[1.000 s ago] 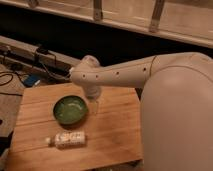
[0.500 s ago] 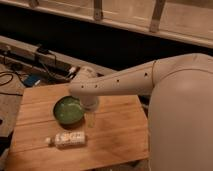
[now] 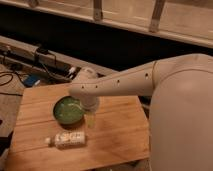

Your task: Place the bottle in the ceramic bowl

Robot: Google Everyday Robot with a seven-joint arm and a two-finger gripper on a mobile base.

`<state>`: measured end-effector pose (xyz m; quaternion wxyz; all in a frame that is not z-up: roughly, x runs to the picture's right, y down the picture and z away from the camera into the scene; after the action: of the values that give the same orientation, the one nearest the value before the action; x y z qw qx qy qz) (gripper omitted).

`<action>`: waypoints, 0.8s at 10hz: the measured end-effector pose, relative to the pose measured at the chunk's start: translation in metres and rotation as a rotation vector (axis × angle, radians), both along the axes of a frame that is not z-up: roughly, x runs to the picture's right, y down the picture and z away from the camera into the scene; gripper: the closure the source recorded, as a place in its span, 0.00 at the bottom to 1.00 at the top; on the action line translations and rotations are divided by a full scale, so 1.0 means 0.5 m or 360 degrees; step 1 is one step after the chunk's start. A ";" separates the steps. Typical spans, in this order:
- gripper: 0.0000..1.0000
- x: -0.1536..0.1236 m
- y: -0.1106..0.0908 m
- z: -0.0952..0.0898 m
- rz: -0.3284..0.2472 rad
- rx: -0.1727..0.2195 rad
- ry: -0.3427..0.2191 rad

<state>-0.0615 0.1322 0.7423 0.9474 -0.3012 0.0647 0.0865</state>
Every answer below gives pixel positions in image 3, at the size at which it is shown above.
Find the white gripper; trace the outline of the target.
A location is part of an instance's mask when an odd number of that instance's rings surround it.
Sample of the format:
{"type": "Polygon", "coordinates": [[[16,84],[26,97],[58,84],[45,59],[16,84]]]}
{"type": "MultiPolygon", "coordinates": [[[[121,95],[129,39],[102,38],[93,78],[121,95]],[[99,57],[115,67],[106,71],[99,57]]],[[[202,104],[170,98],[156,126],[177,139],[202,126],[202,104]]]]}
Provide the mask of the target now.
{"type": "MultiPolygon", "coordinates": [[[[98,98],[84,98],[81,101],[81,106],[90,112],[95,112],[99,107],[99,99],[98,98]]],[[[87,126],[88,128],[94,128],[95,126],[95,113],[87,114],[87,126]]]]}

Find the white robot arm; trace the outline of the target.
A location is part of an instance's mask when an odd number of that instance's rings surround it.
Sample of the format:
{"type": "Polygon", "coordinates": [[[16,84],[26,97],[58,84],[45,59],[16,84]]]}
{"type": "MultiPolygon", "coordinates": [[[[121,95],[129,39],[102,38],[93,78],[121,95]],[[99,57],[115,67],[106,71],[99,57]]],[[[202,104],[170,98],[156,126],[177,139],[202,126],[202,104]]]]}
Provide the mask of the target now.
{"type": "Polygon", "coordinates": [[[150,171],[213,171],[213,56],[181,55],[102,78],[84,68],[70,95],[87,110],[100,96],[149,96],[150,171]]]}

